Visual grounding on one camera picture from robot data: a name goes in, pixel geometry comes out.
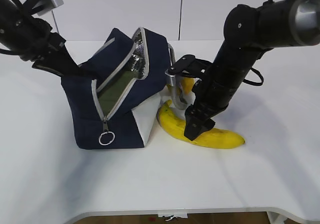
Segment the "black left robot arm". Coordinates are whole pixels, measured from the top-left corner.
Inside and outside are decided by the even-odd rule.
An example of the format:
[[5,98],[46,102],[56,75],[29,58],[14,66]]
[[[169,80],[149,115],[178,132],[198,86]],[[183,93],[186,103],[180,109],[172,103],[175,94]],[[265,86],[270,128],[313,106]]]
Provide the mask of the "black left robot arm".
[[63,0],[0,0],[1,54],[31,61],[32,68],[63,76],[97,77],[75,63],[66,40],[41,18],[63,5]]

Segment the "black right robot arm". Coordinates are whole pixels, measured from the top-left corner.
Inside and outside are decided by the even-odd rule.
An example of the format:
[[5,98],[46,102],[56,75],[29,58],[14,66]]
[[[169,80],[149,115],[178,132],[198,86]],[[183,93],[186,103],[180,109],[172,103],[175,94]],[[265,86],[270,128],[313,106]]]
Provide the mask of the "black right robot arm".
[[211,130],[254,64],[266,52],[320,42],[320,0],[267,0],[253,8],[238,5],[228,14],[224,41],[213,62],[186,55],[186,70],[197,78],[194,103],[184,115],[184,135],[195,140]]

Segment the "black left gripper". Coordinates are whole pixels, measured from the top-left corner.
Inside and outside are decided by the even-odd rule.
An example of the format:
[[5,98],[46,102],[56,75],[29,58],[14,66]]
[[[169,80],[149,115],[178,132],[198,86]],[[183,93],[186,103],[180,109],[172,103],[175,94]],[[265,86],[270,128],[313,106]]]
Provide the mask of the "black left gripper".
[[19,57],[23,61],[32,61],[33,69],[42,70],[59,77],[81,76],[96,78],[94,71],[85,70],[73,60],[67,48],[66,40],[51,25],[39,18],[26,20],[17,26]]

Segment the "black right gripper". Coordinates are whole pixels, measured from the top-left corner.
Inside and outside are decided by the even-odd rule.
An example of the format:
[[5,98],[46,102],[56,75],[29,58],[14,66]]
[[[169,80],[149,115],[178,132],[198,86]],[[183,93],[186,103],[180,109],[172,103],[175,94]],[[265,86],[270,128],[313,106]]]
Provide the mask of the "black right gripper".
[[247,72],[247,69],[235,67],[214,67],[195,83],[192,88],[194,103],[184,113],[184,136],[187,139],[193,141],[214,128],[216,123],[207,114],[218,114],[228,107]]

